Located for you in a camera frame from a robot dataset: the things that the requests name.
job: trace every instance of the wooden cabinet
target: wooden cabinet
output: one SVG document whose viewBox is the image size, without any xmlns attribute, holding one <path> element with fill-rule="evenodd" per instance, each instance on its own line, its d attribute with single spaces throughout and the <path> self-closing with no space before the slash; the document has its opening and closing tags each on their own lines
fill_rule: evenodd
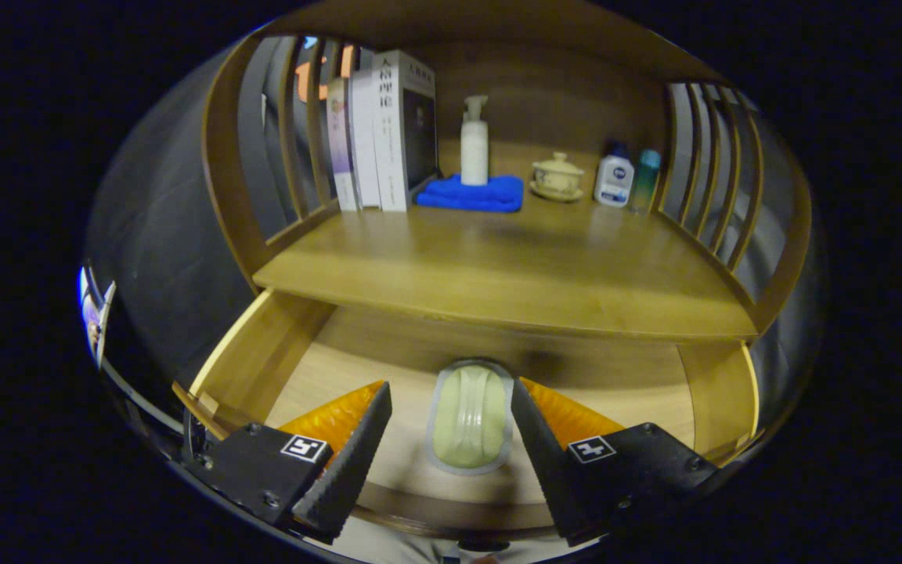
<svg viewBox="0 0 902 564">
<path fill-rule="evenodd" d="M 701 227 L 684 227 L 684 214 L 662 213 L 676 131 L 667 83 L 704 81 L 723 92 L 731 85 L 659 36 L 590 3 L 567 3 L 571 11 L 558 16 L 554 3 L 523 11 L 508 4 L 316 3 L 237 44 L 211 87 L 204 117 L 212 206 L 255 300 L 190 390 L 178 393 L 201 421 L 225 433 L 246 421 L 282 425 L 387 379 L 393 414 L 357 515 L 407 531 L 518 538 L 552 525 L 519 433 L 508 464 L 487 475 L 458 477 L 426 462 L 423 438 L 437 374 L 461 357 L 494 358 L 619 424 L 655 422 L 726 464 L 759 432 L 748 345 L 788 297 L 809 240 L 808 185 L 792 158 L 797 219 L 770 291 L 751 299 L 734 275 L 740 254 L 723 264 L 698 239 Z M 240 167 L 237 93 L 258 42 L 282 34 L 403 48 L 430 65 L 438 85 L 439 163 L 447 175 L 458 170 L 462 99 L 472 93 L 490 96 L 484 115 L 491 175 L 528 179 L 531 163 L 564 150 L 588 171 L 587 188 L 609 138 L 633 150 L 654 147 L 665 154 L 654 213 L 598 206 L 584 190 L 575 204 L 527 193 L 521 211 L 510 215 L 419 207 L 340 214 L 319 170 L 322 143 L 312 143 L 323 204 L 305 202 L 293 178 L 298 220 L 264 239 Z M 280 146 L 290 176 L 297 160 L 290 122 L 298 103 L 296 60 L 287 55 L 280 78 Z M 326 71 L 318 61 L 312 57 L 314 78 Z M 310 81 L 308 93 L 316 87 Z M 712 100 L 692 106 L 696 114 L 715 108 Z M 723 147 L 724 161 L 736 167 L 730 190 L 751 182 L 738 174 L 738 129 L 745 126 L 756 135 L 752 122 L 733 121 L 733 142 Z M 691 167 L 697 170 L 697 158 Z M 698 197 L 708 200 L 711 190 Z M 759 197 L 759 186 L 749 193 Z M 745 228 L 752 229 L 758 211 L 758 204 L 749 207 Z M 741 240 L 740 253 L 747 245 Z"/>
</svg>

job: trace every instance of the white pump bottle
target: white pump bottle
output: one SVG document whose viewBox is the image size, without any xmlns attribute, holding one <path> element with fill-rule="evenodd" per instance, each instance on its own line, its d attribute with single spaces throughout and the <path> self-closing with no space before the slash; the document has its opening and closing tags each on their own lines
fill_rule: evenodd
<svg viewBox="0 0 902 564">
<path fill-rule="evenodd" d="M 468 96 L 468 110 L 461 122 L 461 183 L 465 186 L 485 186 L 489 183 L 489 128 L 480 121 L 479 112 L 489 96 Z"/>
</svg>

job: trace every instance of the teal bottle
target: teal bottle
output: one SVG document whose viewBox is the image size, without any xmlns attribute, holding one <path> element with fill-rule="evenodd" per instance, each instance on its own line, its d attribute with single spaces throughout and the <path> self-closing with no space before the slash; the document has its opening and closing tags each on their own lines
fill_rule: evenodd
<svg viewBox="0 0 902 564">
<path fill-rule="evenodd" d="M 633 214 L 644 214 L 649 211 L 649 203 L 652 202 L 652 193 L 656 189 L 658 174 L 659 153 L 652 149 L 642 150 L 636 179 L 633 181 L 633 195 L 629 202 L 629 209 Z"/>
</svg>

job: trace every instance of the blue towel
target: blue towel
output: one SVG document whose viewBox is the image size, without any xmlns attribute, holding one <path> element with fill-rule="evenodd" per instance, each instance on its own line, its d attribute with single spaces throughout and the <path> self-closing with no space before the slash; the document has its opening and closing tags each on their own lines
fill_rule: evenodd
<svg viewBox="0 0 902 564">
<path fill-rule="evenodd" d="M 424 192 L 455 200 L 513 202 L 524 193 L 524 183 L 517 176 L 493 176 L 484 186 L 465 186 L 461 183 L 461 175 L 454 175 L 430 182 Z"/>
<path fill-rule="evenodd" d="M 511 213 L 524 199 L 524 183 L 517 176 L 495 176 L 485 186 L 465 186 L 461 175 L 430 182 L 416 196 L 416 204 L 430 208 L 454 208 L 476 212 Z"/>
</svg>

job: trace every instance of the screw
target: screw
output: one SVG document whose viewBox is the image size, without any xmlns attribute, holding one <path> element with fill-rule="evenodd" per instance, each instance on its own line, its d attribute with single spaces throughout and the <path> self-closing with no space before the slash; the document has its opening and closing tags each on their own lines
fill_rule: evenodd
<svg viewBox="0 0 902 564">
<path fill-rule="evenodd" d="M 280 506 L 280 497 L 273 492 L 264 492 L 264 503 L 269 507 L 276 509 Z"/>
</svg>

